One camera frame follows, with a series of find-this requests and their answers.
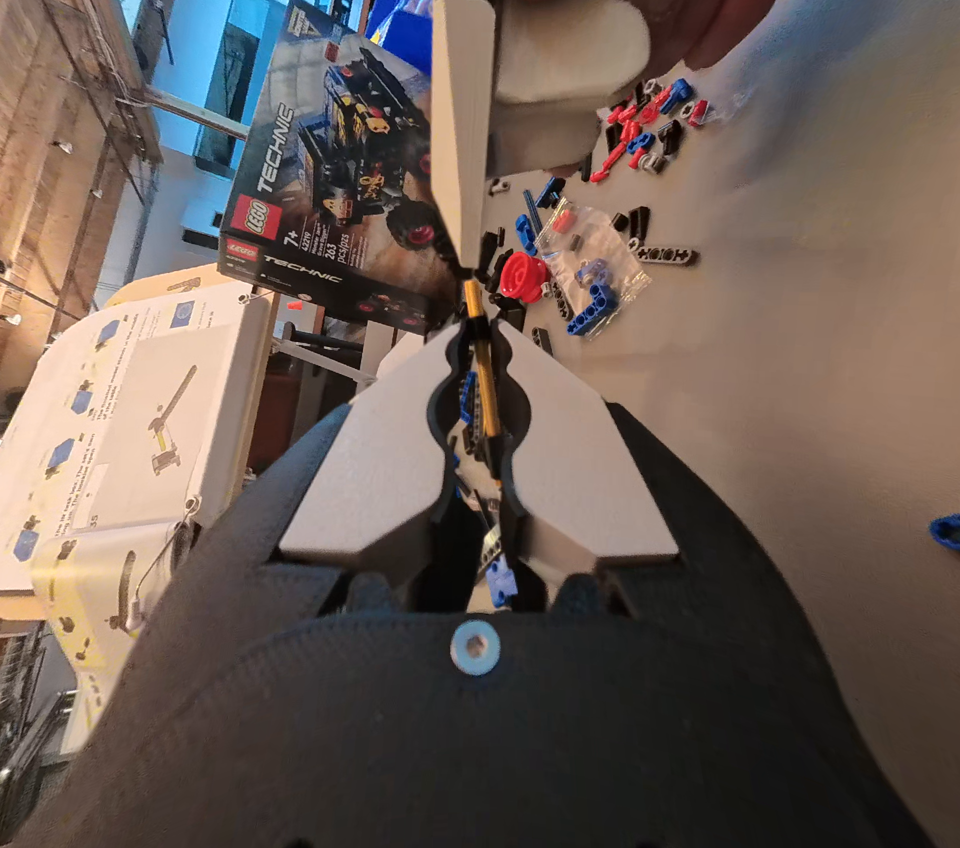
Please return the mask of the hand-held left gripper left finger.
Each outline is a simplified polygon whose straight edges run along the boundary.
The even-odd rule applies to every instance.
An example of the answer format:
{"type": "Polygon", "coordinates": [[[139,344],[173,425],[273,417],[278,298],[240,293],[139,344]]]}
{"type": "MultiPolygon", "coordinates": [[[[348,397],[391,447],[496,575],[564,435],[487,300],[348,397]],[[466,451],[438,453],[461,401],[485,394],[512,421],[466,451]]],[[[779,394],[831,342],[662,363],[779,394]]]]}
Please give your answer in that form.
{"type": "Polygon", "coordinates": [[[467,607],[470,513],[448,442],[465,328],[419,343],[349,403],[279,539],[285,559],[381,575],[415,610],[467,607]]]}

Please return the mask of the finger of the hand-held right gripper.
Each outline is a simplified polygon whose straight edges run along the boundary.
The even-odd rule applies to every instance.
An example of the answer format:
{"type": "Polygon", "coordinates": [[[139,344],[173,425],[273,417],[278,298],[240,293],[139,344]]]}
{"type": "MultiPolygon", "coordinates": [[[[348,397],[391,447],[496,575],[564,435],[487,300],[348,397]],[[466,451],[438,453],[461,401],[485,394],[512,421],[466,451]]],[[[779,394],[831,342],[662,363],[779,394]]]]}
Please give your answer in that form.
{"type": "Polygon", "coordinates": [[[459,266],[479,266],[496,55],[486,0],[434,0],[431,190],[459,266]]]}

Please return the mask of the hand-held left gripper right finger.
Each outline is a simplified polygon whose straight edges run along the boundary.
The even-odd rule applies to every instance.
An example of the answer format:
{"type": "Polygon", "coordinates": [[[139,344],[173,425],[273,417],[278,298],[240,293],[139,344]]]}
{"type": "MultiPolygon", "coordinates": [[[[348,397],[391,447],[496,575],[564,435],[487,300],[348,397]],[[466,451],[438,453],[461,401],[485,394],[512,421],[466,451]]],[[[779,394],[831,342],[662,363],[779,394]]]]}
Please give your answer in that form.
{"type": "Polygon", "coordinates": [[[543,612],[571,577],[674,560],[678,542],[605,399],[510,324],[489,331],[509,608],[543,612]]]}

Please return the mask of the yellow axle with black connector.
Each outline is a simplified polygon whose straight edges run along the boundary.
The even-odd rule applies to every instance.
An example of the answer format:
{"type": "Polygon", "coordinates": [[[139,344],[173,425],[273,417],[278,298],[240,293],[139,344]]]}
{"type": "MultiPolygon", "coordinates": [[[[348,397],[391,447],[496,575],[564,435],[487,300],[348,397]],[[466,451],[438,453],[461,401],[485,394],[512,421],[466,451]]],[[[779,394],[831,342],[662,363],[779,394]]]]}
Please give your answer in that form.
{"type": "Polygon", "coordinates": [[[462,319],[461,337],[473,350],[476,365],[486,468],[500,490],[503,486],[503,445],[493,358],[493,332],[484,306],[482,285],[477,278],[469,277],[463,281],[462,295],[465,315],[462,319]]]}

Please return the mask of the grey desk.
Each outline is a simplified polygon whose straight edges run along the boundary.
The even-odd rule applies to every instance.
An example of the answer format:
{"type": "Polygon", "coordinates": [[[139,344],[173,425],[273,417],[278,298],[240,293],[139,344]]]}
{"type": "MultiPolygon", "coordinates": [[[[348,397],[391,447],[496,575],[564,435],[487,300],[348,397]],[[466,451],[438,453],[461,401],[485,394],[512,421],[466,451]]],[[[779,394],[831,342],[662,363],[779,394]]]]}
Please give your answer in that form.
{"type": "Polygon", "coordinates": [[[775,0],[677,62],[710,104],[661,174],[570,193],[650,206],[690,267],[565,364],[762,543],[875,758],[958,846],[958,0],[775,0]]]}

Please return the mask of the black toy set box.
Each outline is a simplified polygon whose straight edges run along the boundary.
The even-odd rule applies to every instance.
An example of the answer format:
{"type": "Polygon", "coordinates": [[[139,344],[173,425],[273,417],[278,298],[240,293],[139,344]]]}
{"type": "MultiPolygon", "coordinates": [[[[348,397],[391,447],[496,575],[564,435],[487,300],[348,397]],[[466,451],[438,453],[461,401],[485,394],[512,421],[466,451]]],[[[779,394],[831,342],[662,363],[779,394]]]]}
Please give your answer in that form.
{"type": "Polygon", "coordinates": [[[219,270],[424,336],[457,304],[431,190],[429,79],[289,0],[236,168],[219,270]]]}

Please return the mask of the blue angled beam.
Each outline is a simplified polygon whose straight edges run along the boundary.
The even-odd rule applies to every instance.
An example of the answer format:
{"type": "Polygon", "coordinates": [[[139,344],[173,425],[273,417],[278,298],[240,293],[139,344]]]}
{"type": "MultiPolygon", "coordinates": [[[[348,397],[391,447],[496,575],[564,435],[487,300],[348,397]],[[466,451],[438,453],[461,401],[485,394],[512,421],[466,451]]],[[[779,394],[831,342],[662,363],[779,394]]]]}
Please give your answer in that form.
{"type": "Polygon", "coordinates": [[[570,337],[584,338],[599,332],[618,311],[618,293],[608,284],[592,284],[589,295],[586,308],[567,322],[566,333],[570,337]]]}

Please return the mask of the pile of red and blue connectors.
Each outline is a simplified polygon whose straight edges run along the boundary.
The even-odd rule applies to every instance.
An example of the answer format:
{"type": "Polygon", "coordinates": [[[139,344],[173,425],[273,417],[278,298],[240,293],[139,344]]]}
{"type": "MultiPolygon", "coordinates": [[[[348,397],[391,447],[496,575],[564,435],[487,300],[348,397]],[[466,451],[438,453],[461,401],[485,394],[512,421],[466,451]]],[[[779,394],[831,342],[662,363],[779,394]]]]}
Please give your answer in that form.
{"type": "Polygon", "coordinates": [[[599,185],[617,166],[660,177],[678,159],[688,135],[717,121],[719,110],[690,81],[652,78],[637,83],[630,96],[600,110],[600,155],[584,157],[580,177],[599,185]]]}

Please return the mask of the red wheel hub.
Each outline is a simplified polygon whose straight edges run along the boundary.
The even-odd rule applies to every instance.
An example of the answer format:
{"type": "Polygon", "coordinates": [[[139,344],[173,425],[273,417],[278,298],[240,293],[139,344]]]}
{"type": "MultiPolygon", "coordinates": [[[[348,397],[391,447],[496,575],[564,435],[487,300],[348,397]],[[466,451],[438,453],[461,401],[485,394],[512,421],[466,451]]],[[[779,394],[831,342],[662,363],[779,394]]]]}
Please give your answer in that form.
{"type": "Polygon", "coordinates": [[[498,291],[504,298],[532,305],[543,299],[549,280],[549,269],[538,255],[514,252],[504,262],[498,291]]]}

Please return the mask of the clear bag of parts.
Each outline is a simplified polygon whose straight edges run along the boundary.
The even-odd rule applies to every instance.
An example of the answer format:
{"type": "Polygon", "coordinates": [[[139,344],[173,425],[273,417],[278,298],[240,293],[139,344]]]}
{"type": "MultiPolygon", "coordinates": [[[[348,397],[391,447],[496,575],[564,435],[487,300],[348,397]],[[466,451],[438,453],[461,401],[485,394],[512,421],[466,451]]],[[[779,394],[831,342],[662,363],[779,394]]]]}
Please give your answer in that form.
{"type": "Polygon", "coordinates": [[[619,296],[619,307],[597,332],[580,339],[603,334],[626,314],[651,283],[613,219],[591,206],[580,206],[562,197],[552,214],[543,220],[535,236],[536,254],[550,272],[552,284],[565,302],[568,322],[591,302],[590,286],[605,284],[619,296]]]}

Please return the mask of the short grey beam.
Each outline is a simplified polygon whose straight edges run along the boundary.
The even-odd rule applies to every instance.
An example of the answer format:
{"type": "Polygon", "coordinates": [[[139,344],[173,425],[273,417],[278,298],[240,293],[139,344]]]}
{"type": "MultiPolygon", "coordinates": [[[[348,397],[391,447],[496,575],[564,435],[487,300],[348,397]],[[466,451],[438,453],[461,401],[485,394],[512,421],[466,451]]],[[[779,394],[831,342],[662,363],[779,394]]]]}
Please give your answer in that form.
{"type": "Polygon", "coordinates": [[[631,238],[628,250],[642,266],[693,267],[700,262],[699,251],[689,247],[649,245],[639,238],[631,238]]]}

